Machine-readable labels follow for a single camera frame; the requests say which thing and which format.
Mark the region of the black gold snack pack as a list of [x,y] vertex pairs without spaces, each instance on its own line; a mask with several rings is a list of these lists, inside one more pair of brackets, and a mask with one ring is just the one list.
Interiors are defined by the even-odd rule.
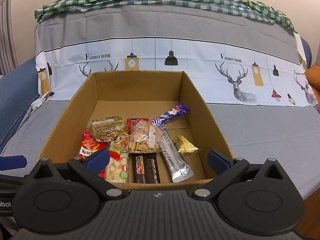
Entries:
[[159,184],[160,176],[156,153],[133,155],[134,182],[139,184]]

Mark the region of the round peanut brittle pack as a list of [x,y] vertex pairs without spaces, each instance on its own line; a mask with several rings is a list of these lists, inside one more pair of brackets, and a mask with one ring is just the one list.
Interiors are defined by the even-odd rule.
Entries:
[[125,122],[119,116],[92,120],[90,133],[96,141],[111,142],[124,131]]

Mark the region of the orange cushion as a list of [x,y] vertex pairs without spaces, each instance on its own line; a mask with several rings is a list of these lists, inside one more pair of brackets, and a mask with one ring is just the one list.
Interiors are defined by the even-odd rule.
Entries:
[[320,92],[320,65],[312,65],[304,74],[311,87]]

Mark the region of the green white sachima snack pack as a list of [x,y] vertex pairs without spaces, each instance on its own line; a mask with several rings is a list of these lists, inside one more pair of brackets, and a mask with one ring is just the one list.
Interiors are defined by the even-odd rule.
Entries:
[[104,179],[109,183],[129,182],[129,154],[110,151],[110,160],[105,168]]

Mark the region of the purple chocolate bar wrapper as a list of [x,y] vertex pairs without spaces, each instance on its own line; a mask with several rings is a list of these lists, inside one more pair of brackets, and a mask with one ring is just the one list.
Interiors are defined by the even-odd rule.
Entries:
[[188,112],[189,108],[185,104],[179,103],[178,105],[166,111],[162,115],[152,119],[150,123],[152,125],[155,125],[156,127],[163,127],[165,124],[171,122],[172,120],[180,116],[187,114]]

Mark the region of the small yellow red snack packet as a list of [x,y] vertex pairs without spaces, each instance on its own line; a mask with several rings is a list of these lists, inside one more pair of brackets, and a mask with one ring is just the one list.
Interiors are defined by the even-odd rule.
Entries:
[[127,133],[119,133],[115,140],[110,142],[109,152],[110,157],[119,160],[123,152],[126,151],[127,144],[130,140],[130,135]]

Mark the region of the green checkered cloth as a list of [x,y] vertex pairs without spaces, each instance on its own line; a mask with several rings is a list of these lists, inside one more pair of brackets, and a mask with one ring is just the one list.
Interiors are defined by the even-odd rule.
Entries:
[[37,22],[42,22],[61,12],[87,12],[116,6],[149,4],[173,5],[240,16],[267,24],[279,24],[290,32],[296,31],[283,12],[250,0],[57,0],[36,9],[34,17]]

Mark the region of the blue fabric sofa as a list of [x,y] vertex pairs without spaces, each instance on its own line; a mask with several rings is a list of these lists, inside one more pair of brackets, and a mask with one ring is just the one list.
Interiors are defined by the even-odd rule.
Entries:
[[34,58],[1,79],[1,148],[16,133],[31,103],[39,97]]

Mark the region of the long red snack packet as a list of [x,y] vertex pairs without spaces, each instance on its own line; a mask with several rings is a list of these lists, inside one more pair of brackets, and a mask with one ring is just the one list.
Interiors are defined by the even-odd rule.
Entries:
[[85,166],[99,177],[104,178],[105,168],[110,160],[106,142],[97,142],[89,130],[84,130],[78,156],[83,159],[89,158],[89,161],[85,161]]

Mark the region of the gold foil candy wrapper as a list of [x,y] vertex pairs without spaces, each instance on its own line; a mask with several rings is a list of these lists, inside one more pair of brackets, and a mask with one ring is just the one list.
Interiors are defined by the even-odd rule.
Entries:
[[178,153],[181,155],[191,155],[198,152],[200,149],[194,146],[187,138],[182,135],[175,136],[172,139]]

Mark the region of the red foil snack packet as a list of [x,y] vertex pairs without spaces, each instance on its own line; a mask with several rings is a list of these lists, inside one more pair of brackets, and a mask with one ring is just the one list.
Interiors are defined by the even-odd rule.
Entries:
[[132,133],[134,127],[140,122],[140,120],[149,121],[148,118],[127,118],[127,126],[129,134]]

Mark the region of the silver foil snack bar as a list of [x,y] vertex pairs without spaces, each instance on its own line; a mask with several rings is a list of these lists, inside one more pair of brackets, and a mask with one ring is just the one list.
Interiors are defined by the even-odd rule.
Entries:
[[191,167],[185,162],[185,160],[177,151],[166,129],[162,129],[159,146],[173,183],[180,183],[194,175]]

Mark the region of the brown cardboard box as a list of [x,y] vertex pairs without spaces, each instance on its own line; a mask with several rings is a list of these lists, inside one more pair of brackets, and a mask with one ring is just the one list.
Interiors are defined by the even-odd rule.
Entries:
[[[119,71],[91,74],[74,94],[47,139],[40,157],[65,163],[79,154],[83,131],[94,120],[113,116],[124,127],[112,124],[102,129],[113,150],[129,153],[129,180],[119,183],[124,190],[193,189],[215,178],[207,154],[217,150],[233,154],[211,111],[185,72]],[[184,137],[197,150],[184,157],[193,176],[174,183],[161,154],[160,137]],[[135,160],[156,155],[158,184],[134,181]]]

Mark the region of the clear bag of crackers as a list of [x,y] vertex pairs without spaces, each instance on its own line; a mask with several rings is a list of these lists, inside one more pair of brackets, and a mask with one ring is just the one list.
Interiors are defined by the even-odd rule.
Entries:
[[162,130],[151,123],[140,120],[134,127],[126,151],[129,153],[160,152],[159,140]]

